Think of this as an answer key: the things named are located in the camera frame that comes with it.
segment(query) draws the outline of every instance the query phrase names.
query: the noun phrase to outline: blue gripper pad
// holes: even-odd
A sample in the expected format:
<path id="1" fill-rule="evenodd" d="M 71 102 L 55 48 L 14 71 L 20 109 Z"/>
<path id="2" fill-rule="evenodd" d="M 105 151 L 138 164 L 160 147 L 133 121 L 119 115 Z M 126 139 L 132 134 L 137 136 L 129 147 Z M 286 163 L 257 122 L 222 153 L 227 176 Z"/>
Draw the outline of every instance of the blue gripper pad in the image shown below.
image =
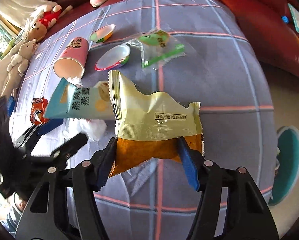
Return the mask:
<path id="1" fill-rule="evenodd" d="M 64 119 L 50 119 L 47 123 L 38 128 L 37 135 L 44 135 L 62 125 Z"/>
<path id="2" fill-rule="evenodd" d="M 188 184 L 191 185 L 195 191 L 198 191 L 200 183 L 198 180 L 197 169 L 202 166 L 204 158 L 199 151 L 191 150 L 184 137 L 177 138 L 178 155 L 182 161 L 182 165 L 187 177 Z M 201 158 L 201 163 L 194 162 L 191 155 L 197 156 L 195 159 Z"/>

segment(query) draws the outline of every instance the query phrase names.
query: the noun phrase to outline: torn plastic wrapper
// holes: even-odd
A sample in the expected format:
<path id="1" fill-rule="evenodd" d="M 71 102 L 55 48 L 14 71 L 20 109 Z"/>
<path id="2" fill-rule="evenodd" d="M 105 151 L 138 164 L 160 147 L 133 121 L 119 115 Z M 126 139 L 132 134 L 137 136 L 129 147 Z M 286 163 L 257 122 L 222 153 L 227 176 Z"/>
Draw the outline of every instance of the torn plastic wrapper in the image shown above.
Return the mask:
<path id="1" fill-rule="evenodd" d="M 62 78 L 45 111 L 46 118 L 114 120 L 108 88 L 77 87 Z"/>
<path id="2" fill-rule="evenodd" d="M 7 115 L 10 117 L 12 113 L 14 112 L 16 100 L 13 96 L 10 96 L 7 100 Z"/>
<path id="3" fill-rule="evenodd" d="M 180 162 L 176 138 L 202 152 L 200 103 L 188 108 L 165 92 L 144 95 L 118 70 L 109 72 L 109 91 L 116 116 L 117 153 L 114 176 L 152 157 Z"/>

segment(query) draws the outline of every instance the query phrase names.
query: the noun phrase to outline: yellow snack bag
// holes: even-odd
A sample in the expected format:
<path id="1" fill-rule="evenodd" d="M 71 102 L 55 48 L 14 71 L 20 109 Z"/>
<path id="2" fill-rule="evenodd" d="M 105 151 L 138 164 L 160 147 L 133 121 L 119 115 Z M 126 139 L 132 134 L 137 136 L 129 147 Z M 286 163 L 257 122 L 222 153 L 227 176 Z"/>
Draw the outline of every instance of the yellow snack bag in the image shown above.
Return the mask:
<path id="1" fill-rule="evenodd" d="M 188 108 L 165 92 L 144 95 L 118 70 L 109 71 L 109 93 L 116 116 L 117 152 L 110 176 L 150 158 L 174 159 L 176 138 L 184 136 L 191 149 L 202 152 L 200 102 Z"/>

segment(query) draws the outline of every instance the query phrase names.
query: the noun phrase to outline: small plastic bowl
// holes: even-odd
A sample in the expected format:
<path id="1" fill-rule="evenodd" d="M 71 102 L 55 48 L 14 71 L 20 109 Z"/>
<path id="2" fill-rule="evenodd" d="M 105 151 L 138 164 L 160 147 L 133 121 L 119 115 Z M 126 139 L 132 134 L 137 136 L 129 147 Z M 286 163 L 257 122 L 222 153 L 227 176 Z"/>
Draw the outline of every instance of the small plastic bowl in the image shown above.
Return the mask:
<path id="1" fill-rule="evenodd" d="M 126 64 L 131 49 L 126 44 L 118 45 L 106 52 L 95 64 L 95 70 L 102 71 L 119 68 Z"/>
<path id="2" fill-rule="evenodd" d="M 110 36 L 112 36 L 115 27 L 115 24 L 110 24 L 94 31 L 90 36 L 90 40 L 96 43 L 106 41 Z"/>

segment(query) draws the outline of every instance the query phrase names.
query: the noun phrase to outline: purple plaid tablecloth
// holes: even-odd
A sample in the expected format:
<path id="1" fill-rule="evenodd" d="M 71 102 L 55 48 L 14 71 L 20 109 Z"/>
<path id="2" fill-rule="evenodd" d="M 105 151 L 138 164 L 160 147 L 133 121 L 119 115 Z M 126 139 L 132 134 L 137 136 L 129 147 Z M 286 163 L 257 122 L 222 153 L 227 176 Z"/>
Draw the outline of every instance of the purple plaid tablecloth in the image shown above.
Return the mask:
<path id="1" fill-rule="evenodd" d="M 94 64 L 126 37 L 153 28 L 169 32 L 192 48 L 187 56 L 144 72 L 140 52 L 132 49 L 120 71 L 145 90 L 165 91 L 178 102 L 200 101 L 205 157 L 225 168 L 245 166 L 268 200 L 277 146 L 268 85 L 233 14 L 214 0 L 126 0 L 93 11 L 47 39 L 32 57 L 20 88 L 10 123 L 12 138 L 15 140 L 31 125 L 32 99 L 51 97 L 60 81 L 53 72 L 53 63 L 71 39 L 88 39 L 93 31 L 109 24 L 116 24 L 115 32 L 104 44 L 91 46 L 83 85 L 107 80 L 108 72 L 96 72 Z M 69 160 L 69 167 L 105 148 L 115 136 L 115 122 L 106 123 L 105 136 L 84 146 Z M 63 129 L 64 125 L 43 136 L 33 155 L 49 155 L 64 143 Z M 151 159 L 110 178 L 95 198 L 111 240 L 183 240 L 200 193 L 187 184 L 179 163 Z M 75 225 L 71 193 L 68 199 L 70 219 Z M 223 189 L 216 235 L 222 233 L 226 201 Z"/>

